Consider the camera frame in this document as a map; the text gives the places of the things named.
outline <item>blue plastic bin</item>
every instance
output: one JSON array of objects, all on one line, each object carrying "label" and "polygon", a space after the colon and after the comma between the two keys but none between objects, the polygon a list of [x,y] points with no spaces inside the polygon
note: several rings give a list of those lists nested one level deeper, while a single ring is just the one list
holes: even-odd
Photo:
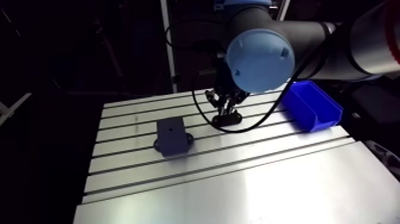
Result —
[{"label": "blue plastic bin", "polygon": [[282,104],[297,125],[309,132],[337,125],[343,113],[343,108],[311,81],[292,84]]}]

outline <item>black cable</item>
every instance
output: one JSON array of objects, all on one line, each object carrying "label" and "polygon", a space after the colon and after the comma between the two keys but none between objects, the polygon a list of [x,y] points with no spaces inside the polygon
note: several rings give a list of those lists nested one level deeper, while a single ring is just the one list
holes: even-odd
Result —
[{"label": "black cable", "polygon": [[167,34],[168,34],[168,32],[171,30],[171,28],[174,28],[174,27],[176,27],[176,26],[179,26],[179,25],[182,25],[182,24],[185,24],[185,23],[193,23],[193,22],[211,23],[211,24],[218,24],[218,25],[222,25],[222,24],[223,24],[223,22],[221,22],[221,21],[217,21],[217,20],[206,20],[206,19],[201,19],[201,18],[193,18],[193,19],[190,19],[190,20],[179,21],[179,22],[174,23],[174,24],[172,24],[172,25],[170,25],[170,26],[168,26],[168,27],[166,28],[166,30],[165,30],[165,32],[164,32],[164,39],[165,39],[165,42],[166,42],[168,45],[170,45],[172,48],[174,48],[174,49],[180,49],[180,50],[187,50],[187,49],[190,50],[190,49],[192,49],[193,46],[177,46],[177,45],[172,44],[172,43],[168,40]]},{"label": "black cable", "polygon": [[307,66],[309,65],[310,62],[313,61],[313,59],[320,53],[320,51],[322,49],[326,49],[326,47],[328,45],[331,44],[332,39],[334,38],[335,34],[338,33],[339,29],[335,30],[331,35],[329,35],[327,38],[325,38],[324,41],[322,41],[321,44],[319,44],[318,47],[316,47],[315,50],[313,50],[313,52],[306,58],[306,60],[301,64],[301,66],[297,69],[297,71],[293,74],[293,76],[290,78],[289,82],[287,83],[287,85],[285,86],[284,90],[282,91],[282,93],[279,95],[278,99],[275,101],[275,103],[272,105],[272,107],[270,108],[270,110],[264,115],[264,117],[261,118],[261,120],[259,120],[257,123],[255,123],[254,125],[244,128],[244,129],[239,129],[239,130],[227,130],[224,129],[222,127],[217,127],[215,125],[213,125],[210,120],[204,115],[203,111],[200,109],[199,104],[197,102],[196,96],[195,96],[195,85],[196,85],[196,81],[197,81],[197,77],[199,74],[196,74],[193,77],[192,80],[192,98],[193,101],[195,102],[195,106],[197,108],[197,110],[199,111],[200,115],[203,117],[203,119],[209,124],[211,125],[213,128],[222,131],[222,132],[226,132],[226,133],[243,133],[243,132],[247,132],[249,130],[253,130],[256,127],[258,127],[260,124],[262,124],[270,115],[271,113],[276,109],[276,107],[280,104],[280,102],[282,101],[282,98],[286,95],[287,91],[289,90],[290,86],[293,84],[293,82],[298,78],[298,76],[307,68]]}]

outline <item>vertical pole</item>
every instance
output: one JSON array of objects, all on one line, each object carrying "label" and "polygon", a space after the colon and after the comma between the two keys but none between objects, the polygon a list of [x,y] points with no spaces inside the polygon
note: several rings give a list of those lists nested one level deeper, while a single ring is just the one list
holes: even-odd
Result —
[{"label": "vertical pole", "polygon": [[290,0],[282,0],[280,4],[279,13],[276,18],[277,21],[285,20],[286,12],[288,11]]},{"label": "vertical pole", "polygon": [[[170,26],[170,19],[168,14],[168,5],[167,0],[160,0],[161,3],[161,12],[162,12],[162,22],[164,23],[164,30]],[[171,32],[167,33],[167,40],[171,42]],[[174,93],[178,92],[177,85],[174,83],[175,78],[175,64],[174,64],[174,53],[172,51],[172,47],[168,44],[167,46],[167,55],[168,55],[168,64],[170,67],[170,76],[171,76],[171,84],[172,84],[172,91]]]},{"label": "vertical pole", "polygon": [[7,118],[10,118],[16,109],[18,109],[23,102],[25,102],[28,97],[31,96],[31,93],[25,94],[23,97],[21,97],[14,105],[12,105],[10,108],[7,108],[3,103],[0,102],[0,126],[6,121]]}]

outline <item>metal frame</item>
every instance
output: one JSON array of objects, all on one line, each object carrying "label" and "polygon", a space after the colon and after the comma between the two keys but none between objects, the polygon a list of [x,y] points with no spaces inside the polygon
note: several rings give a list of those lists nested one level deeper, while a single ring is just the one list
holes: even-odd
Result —
[{"label": "metal frame", "polygon": [[344,140],[81,204],[74,223],[398,223],[398,181],[361,142]]},{"label": "metal frame", "polygon": [[288,11],[289,4],[290,4],[290,0],[282,0],[280,7],[279,7],[278,16],[276,17],[277,21],[285,20],[285,16],[286,16],[286,12]]},{"label": "metal frame", "polygon": [[21,97],[15,104],[13,104],[10,108],[8,108],[6,105],[4,105],[2,102],[0,102],[0,126],[8,119],[10,118],[16,109],[18,109],[23,102],[25,102],[28,97],[30,97],[32,94],[27,93],[23,97]]},{"label": "metal frame", "polygon": [[[242,123],[229,128],[241,129],[259,121],[284,87],[250,95],[237,107]],[[215,108],[201,92],[204,90],[195,92],[199,106],[211,119]],[[176,116],[182,117],[186,133],[194,137],[195,143],[183,157],[164,158],[153,149],[158,138],[157,120]],[[303,134],[280,107],[251,132],[226,135],[206,124],[188,92],[106,104],[101,117],[83,203],[222,175],[243,169],[250,160],[253,166],[254,160],[271,153],[354,142],[339,126]]]},{"label": "metal frame", "polygon": [[[160,0],[161,3],[161,12],[162,12],[162,22],[164,23],[164,30],[170,26],[170,16],[168,13],[168,3],[167,0]],[[167,40],[171,42],[171,32],[167,33]],[[170,76],[171,76],[171,85],[172,85],[172,91],[173,93],[178,92],[177,85],[174,83],[174,78],[175,78],[175,63],[174,63],[174,52],[172,50],[172,47],[168,44],[165,44],[167,46],[167,55],[168,55],[168,64],[170,67]]]}]

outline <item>metal table surface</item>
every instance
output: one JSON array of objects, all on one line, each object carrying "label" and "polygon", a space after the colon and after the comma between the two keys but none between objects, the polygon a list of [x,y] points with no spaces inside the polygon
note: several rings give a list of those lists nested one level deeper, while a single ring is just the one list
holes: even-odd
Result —
[{"label": "metal table surface", "polygon": [[[259,120],[283,87],[246,99],[231,128]],[[164,158],[152,147],[155,121],[173,116],[195,144]],[[400,223],[400,184],[340,126],[302,133],[278,108],[257,129],[225,134],[186,92],[105,104],[74,222]]]}]

